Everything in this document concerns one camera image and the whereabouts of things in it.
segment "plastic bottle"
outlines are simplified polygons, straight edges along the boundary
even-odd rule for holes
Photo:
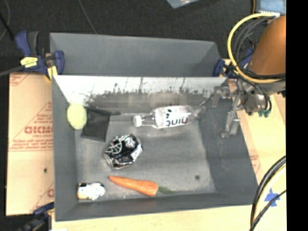
[[[198,111],[189,105],[159,107],[149,114],[134,116],[136,127],[171,128],[187,125],[198,118]]]

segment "bin floor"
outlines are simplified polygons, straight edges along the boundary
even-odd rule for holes
[[[78,183],[104,184],[106,194],[98,201],[145,196],[117,186],[108,179],[109,175],[155,181],[173,194],[215,192],[198,120],[164,129],[137,128],[131,121],[132,116],[111,116],[106,142],[82,138],[81,131],[75,131]],[[103,153],[116,136],[127,134],[141,140],[143,152],[133,165],[111,169]]]

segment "metal bracket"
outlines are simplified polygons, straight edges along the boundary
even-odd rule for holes
[[[234,100],[232,103],[231,111],[228,112],[225,130],[220,134],[222,138],[227,138],[230,135],[236,135],[237,133],[240,119],[238,118],[236,111],[242,108],[238,105],[241,95],[237,90],[231,93],[229,87],[215,87],[215,93],[212,97],[212,107],[217,107],[220,98],[230,99],[233,96]]]
[[[212,97],[212,107],[216,108],[220,99],[230,99],[231,92],[229,87],[215,87]]]
[[[236,135],[239,124],[240,118],[238,118],[236,111],[228,112],[225,130],[221,132],[221,137],[228,138],[230,135]]]

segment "dark floor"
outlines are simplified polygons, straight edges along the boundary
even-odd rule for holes
[[[49,50],[50,32],[94,33],[78,0],[6,0],[13,34],[39,31],[38,49]],[[173,9],[166,0],[80,0],[98,34],[209,40],[227,58],[227,37],[240,19],[251,13],[251,0],[200,0]],[[8,20],[4,0],[0,12]],[[0,37],[4,31],[0,22]],[[18,65],[21,52],[10,35],[0,39],[0,72]],[[32,217],[5,216],[8,78],[0,77],[0,230],[15,230]]]

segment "tennis ball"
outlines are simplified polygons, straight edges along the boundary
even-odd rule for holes
[[[80,130],[87,122],[87,111],[81,104],[72,103],[66,111],[66,118],[74,129]]]

